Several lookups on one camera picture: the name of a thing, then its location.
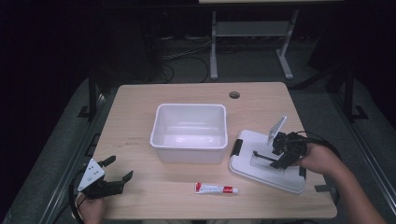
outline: wooden table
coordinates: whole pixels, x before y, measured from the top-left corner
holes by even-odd
[[[240,94],[238,99],[229,96]],[[227,109],[229,143],[220,164],[165,163],[149,143],[158,105],[222,104]],[[306,174],[306,188],[296,195],[266,186],[229,170],[233,143],[242,130],[268,133],[281,118],[282,132],[301,131],[289,92],[283,83],[202,83],[121,86],[109,112],[93,158],[117,160],[105,168],[107,181],[134,177],[121,195],[106,198],[105,218],[330,218],[336,208],[329,192],[317,193],[323,176]],[[234,195],[194,194],[195,182],[239,188]]]

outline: wire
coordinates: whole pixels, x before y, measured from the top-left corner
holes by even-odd
[[[82,203],[84,203],[84,201],[85,201],[86,199],[87,199],[87,196],[85,196],[84,199],[82,199],[81,203],[79,203],[79,204],[77,205],[77,209],[79,209],[79,206],[80,206]]]
[[[210,37],[208,37],[208,36],[202,36],[202,37],[186,36],[186,37],[184,37],[184,39],[187,41],[190,41],[192,43],[202,44],[202,43],[205,43],[206,40],[210,39]]]
[[[194,59],[194,60],[198,60],[198,61],[200,61],[200,62],[202,62],[202,63],[204,64],[205,70],[206,70],[206,72],[205,72],[205,77],[200,81],[200,83],[204,83],[204,82],[206,81],[206,79],[209,77],[209,66],[207,65],[207,63],[206,63],[204,60],[202,60],[202,59],[200,59],[200,58],[198,58],[198,57],[179,57],[179,58],[175,58],[175,59],[173,59],[173,60],[180,60],[180,59]],[[174,74],[172,75],[171,78],[169,78],[169,79],[167,80],[166,83],[169,83],[169,82],[172,80],[172,78],[174,77]]]
[[[168,77],[166,76],[165,72],[162,72],[161,75],[163,75],[165,77],[165,81],[162,82],[162,84],[166,84],[169,83],[175,76],[175,70],[173,69],[173,67],[171,67],[169,64],[164,64],[164,67],[168,67],[171,71],[172,71],[172,76],[168,79]]]
[[[315,139],[315,138],[293,139],[293,140],[285,141],[283,143],[283,146],[290,145],[293,143],[314,143],[314,144],[328,147],[341,160],[341,155],[338,152],[338,150],[336,149],[336,147],[334,147],[332,144],[330,144],[329,142],[327,142],[325,140],[319,140],[319,139]]]
[[[67,203],[62,210],[58,213],[58,216],[56,216],[56,218],[53,220],[52,224],[55,224],[58,219],[61,217],[62,213],[64,212],[64,210],[66,210],[66,208],[69,206],[69,203]]]
[[[76,204],[75,204],[74,183],[75,183],[77,177],[81,174],[84,174],[84,172],[85,172],[85,166],[76,172],[76,174],[73,176],[73,179],[69,185],[69,205],[70,205],[70,208],[72,210],[72,213],[73,213],[76,221],[79,224],[84,224],[84,221],[82,221],[81,217],[79,216],[78,208],[76,207]]]
[[[237,41],[232,41],[230,39],[224,39],[220,41],[220,38],[216,40],[219,42],[217,47],[217,53],[219,54],[235,54],[241,51],[244,51],[248,48],[248,44],[246,43],[239,43]]]
[[[175,58],[179,58],[179,57],[182,57],[182,56],[186,56],[186,55],[190,55],[190,54],[199,52],[199,51],[201,51],[203,49],[206,49],[208,46],[210,46],[211,42],[212,41],[209,40],[206,43],[204,43],[203,45],[197,46],[197,47],[195,47],[193,49],[189,49],[189,50],[186,50],[184,52],[181,52],[181,53],[178,53],[178,54],[174,54],[174,55],[163,56],[163,59],[172,60],[172,59],[175,59]]]
[[[315,134],[315,133],[311,133],[311,132],[307,132],[307,131],[299,131],[297,133],[309,133],[309,134],[316,136],[317,138],[320,138],[322,141],[325,141],[324,138],[322,138],[320,135]]]

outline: white plastic bin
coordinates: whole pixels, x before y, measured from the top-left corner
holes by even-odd
[[[151,145],[161,161],[220,163],[228,144],[224,105],[162,104]]]

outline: black cable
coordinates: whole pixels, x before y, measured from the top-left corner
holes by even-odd
[[[308,131],[299,131],[297,133],[309,133],[309,134],[312,134],[312,135],[316,136],[317,138],[320,138],[322,141],[325,141],[324,138],[322,138],[320,135],[318,135],[316,133],[311,133],[311,132],[308,132]]]
[[[58,216],[56,216],[56,218],[53,220],[52,224],[55,224],[58,219],[61,217],[62,213],[64,212],[64,210],[66,210],[66,208],[69,206],[69,203],[67,203],[62,210],[58,213]]]
[[[81,201],[81,203],[79,203],[79,204],[77,205],[77,209],[79,209],[79,206],[80,206],[82,203],[84,203],[86,199],[87,199],[87,196],[85,196],[84,199]]]
[[[205,73],[205,77],[200,81],[200,83],[205,82],[206,79],[209,77],[209,66],[207,65],[207,63],[206,63],[204,60],[202,60],[202,59],[200,59],[200,58],[198,58],[198,57],[177,57],[177,58],[174,58],[174,59],[169,59],[169,61],[171,62],[171,61],[180,60],[180,59],[194,59],[194,60],[198,60],[198,61],[200,61],[200,62],[202,62],[202,63],[204,64],[205,69],[206,69],[206,73]],[[170,82],[170,81],[172,80],[173,77],[174,77],[174,76],[172,76],[171,78],[169,78],[169,79],[167,80],[167,83]]]
[[[329,150],[332,151],[332,153],[334,153],[338,159],[340,159],[340,161],[342,161],[342,157],[340,152],[337,150],[337,148],[335,146],[333,146],[331,143],[329,143],[328,141],[326,141],[324,138],[320,137],[319,135],[315,134],[315,133],[311,133],[313,135],[316,135],[317,137],[319,137],[320,139],[315,139],[315,138],[308,138],[308,137],[302,137],[299,139],[293,139],[293,140],[288,140],[283,142],[283,145],[289,145],[292,143],[314,143],[314,144],[318,144],[324,147],[327,147]]]
[[[163,76],[165,77],[165,81],[163,82],[163,84],[169,83],[170,81],[172,81],[172,79],[175,76],[175,70],[173,69],[172,66],[168,65],[168,64],[164,64],[163,66],[168,67],[171,71],[172,71],[172,76],[168,79],[168,77],[166,76],[165,72],[163,72]]]
[[[75,186],[74,186],[74,183],[75,183],[77,177],[79,175],[81,175],[81,174],[84,174],[84,172],[85,172],[85,167],[80,169],[80,170],[78,170],[76,172],[76,174],[73,176],[73,179],[72,179],[72,181],[70,182],[70,185],[69,185],[69,205],[70,205],[70,208],[72,210],[72,213],[73,213],[76,221],[79,224],[84,224],[84,221],[82,220],[81,216],[79,215],[78,209],[77,209],[76,204],[75,204],[75,195],[74,195]]]

